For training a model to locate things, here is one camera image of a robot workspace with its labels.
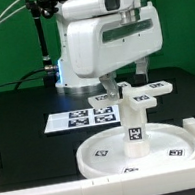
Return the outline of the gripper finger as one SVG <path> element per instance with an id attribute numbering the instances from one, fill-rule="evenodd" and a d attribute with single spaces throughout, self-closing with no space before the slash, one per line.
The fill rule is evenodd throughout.
<path id="1" fill-rule="evenodd" d="M 144 85 L 148 82 L 148 60 L 146 57 L 142 57 L 136 61 L 136 72 L 134 76 L 134 81 L 138 85 Z"/>
<path id="2" fill-rule="evenodd" d="M 111 101 L 116 101 L 118 100 L 118 85 L 117 82 L 115 81 L 115 73 L 114 72 L 109 72 L 108 74 L 104 74 L 99 78 L 100 83 L 103 85 L 105 90 L 107 91 L 107 97 Z"/>

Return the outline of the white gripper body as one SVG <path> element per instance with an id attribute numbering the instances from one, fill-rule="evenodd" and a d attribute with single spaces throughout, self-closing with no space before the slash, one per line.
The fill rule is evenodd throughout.
<path id="1" fill-rule="evenodd" d="M 67 39 L 75 74 L 101 77 L 160 50 L 161 25 L 152 2 L 139 13 L 138 22 L 126 25 L 119 13 L 70 23 Z"/>

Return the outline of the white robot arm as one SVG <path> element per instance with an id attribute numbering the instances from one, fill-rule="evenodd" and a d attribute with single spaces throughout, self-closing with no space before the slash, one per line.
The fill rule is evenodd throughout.
<path id="1" fill-rule="evenodd" d="M 48 0 L 59 8 L 67 52 L 79 78 L 99 79 L 116 100 L 114 73 L 136 65 L 136 80 L 146 83 L 148 57 L 162 47 L 158 12 L 148 0 Z"/>

